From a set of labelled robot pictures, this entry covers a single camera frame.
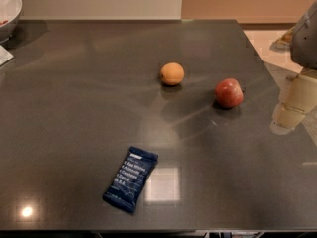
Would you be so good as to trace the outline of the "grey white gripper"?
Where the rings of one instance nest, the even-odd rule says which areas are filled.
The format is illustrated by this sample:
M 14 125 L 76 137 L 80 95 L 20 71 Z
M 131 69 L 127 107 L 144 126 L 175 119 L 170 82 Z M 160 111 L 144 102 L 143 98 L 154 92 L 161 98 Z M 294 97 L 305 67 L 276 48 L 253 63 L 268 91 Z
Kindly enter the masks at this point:
M 282 81 L 270 124 L 277 135 L 293 131 L 317 106 L 317 1 L 294 26 L 290 52 L 292 61 L 306 68 Z

